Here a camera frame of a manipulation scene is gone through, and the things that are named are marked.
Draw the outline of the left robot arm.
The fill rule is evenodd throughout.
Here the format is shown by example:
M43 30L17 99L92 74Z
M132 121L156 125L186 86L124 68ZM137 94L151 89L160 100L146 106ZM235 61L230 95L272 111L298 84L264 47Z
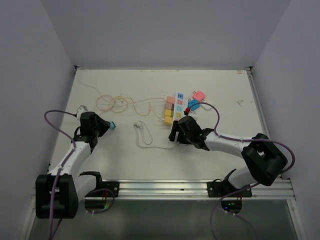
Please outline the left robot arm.
M79 202L86 196L99 196L107 189L98 171L79 172L107 131L115 129L95 112L80 114L80 125L73 135L67 134L70 147L58 165L35 181L35 213L39 219L72 219Z

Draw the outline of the yellow olive USB charger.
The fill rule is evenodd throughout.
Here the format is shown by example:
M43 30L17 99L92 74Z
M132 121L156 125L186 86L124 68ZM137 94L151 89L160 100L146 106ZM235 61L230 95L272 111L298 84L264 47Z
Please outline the yellow olive USB charger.
M172 118L173 115L174 115L174 111L173 111L173 110L171 110L171 109L165 109L165 111L164 111L164 116L165 116L165 117L170 117L170 118Z

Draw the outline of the teal USB charger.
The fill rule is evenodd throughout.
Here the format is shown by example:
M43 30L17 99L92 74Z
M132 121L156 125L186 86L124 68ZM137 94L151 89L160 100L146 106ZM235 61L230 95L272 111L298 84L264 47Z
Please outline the teal USB charger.
M114 130L116 128L116 124L113 121L109 121L109 129Z

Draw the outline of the blue plug adapter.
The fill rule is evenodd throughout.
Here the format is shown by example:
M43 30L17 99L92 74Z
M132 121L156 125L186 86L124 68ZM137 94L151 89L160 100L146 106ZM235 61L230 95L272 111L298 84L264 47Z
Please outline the blue plug adapter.
M191 99L188 101L187 107L190 109L191 112L196 111L201 106L200 102L196 99Z

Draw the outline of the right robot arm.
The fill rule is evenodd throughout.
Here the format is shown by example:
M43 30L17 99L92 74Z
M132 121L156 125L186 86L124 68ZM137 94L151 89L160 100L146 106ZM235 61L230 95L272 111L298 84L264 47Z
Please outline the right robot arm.
M288 163L285 155L270 139L258 133L251 139L222 137L212 128L202 129L191 116L175 120L168 139L193 145L205 151L218 151L240 157L246 166L231 170L222 180L213 180L209 187L219 196L235 196L241 189L259 183L271 186Z

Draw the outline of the pink plug adapter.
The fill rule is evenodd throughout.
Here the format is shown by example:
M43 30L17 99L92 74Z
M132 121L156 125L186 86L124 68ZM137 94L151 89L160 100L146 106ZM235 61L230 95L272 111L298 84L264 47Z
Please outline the pink plug adapter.
M205 97L206 97L205 93L202 92L202 91L200 91L200 90L194 91L194 92L192 93L192 98L193 98L194 100L197 100L198 102L203 101L203 100L205 99Z

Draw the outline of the white plug adapter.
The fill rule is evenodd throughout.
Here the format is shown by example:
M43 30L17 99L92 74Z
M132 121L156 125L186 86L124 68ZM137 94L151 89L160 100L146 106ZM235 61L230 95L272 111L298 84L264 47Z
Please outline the white plug adapter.
M211 104L208 102L203 101L201 104L201 107L205 110L205 111L210 111L213 108L211 107Z

